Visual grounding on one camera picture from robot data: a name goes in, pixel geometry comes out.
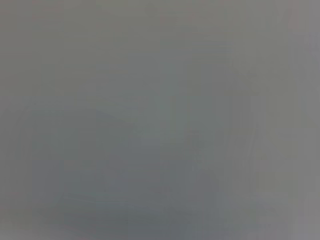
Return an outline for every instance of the gray surface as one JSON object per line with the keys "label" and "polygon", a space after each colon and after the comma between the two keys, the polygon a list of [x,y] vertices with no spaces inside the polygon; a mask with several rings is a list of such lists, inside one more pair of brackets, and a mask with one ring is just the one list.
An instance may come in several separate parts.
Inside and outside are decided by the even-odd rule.
{"label": "gray surface", "polygon": [[168,239],[159,212],[173,209],[190,219],[172,224],[182,239],[318,240],[318,12],[316,0],[2,0],[0,216],[54,207],[63,225],[80,204],[63,193],[85,194],[136,208],[129,239]]}

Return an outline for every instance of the gray wall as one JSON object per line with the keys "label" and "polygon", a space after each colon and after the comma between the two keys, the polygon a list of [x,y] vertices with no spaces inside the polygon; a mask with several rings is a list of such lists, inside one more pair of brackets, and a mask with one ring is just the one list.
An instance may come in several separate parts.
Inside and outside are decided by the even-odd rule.
{"label": "gray wall", "polygon": [[197,213],[190,239],[319,238],[315,0],[0,9],[3,209],[105,191]]}

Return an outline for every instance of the blurry background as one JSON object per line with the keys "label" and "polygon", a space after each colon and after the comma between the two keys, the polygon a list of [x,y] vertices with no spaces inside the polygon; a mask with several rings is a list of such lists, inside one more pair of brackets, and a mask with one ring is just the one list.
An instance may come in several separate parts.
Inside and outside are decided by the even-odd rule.
{"label": "blurry background", "polygon": [[318,9],[1,1],[0,234],[318,239]]}

